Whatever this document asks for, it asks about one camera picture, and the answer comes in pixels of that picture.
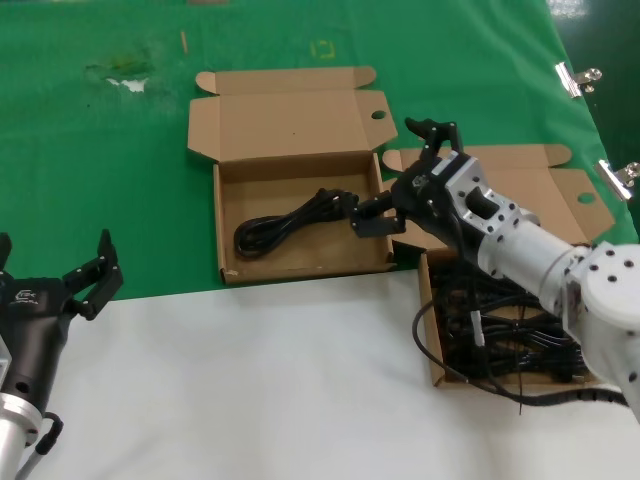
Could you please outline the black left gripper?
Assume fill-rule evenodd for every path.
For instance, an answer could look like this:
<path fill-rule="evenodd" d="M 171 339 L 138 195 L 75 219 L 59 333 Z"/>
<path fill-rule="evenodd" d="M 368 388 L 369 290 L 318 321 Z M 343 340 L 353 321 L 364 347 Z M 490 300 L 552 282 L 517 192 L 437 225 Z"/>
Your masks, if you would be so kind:
<path fill-rule="evenodd" d="M 11 253 L 8 233 L 0 234 L 0 272 Z M 60 279 L 16 279 L 1 275 L 1 338 L 11 355 L 1 391 L 37 410 L 47 409 L 71 319 L 94 320 L 124 283 L 108 229 L 96 257 Z"/>

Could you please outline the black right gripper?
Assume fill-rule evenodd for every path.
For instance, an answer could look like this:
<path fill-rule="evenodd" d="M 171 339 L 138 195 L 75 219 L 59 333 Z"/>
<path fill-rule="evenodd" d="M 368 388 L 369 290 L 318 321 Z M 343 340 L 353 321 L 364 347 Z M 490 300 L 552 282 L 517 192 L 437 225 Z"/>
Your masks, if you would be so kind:
<path fill-rule="evenodd" d="M 348 219 L 359 238 L 379 238 L 402 234 L 406 218 L 459 256 L 476 265 L 481 244 L 481 221 L 469 208 L 468 198 L 480 177 L 473 157 L 437 157 L 444 143 L 463 152 L 455 122 L 422 121 L 406 118 L 407 129 L 424 142 L 419 156 L 395 181 L 390 191 L 361 201 L 355 194 L 348 200 Z M 391 210 L 395 213 L 386 216 Z"/>

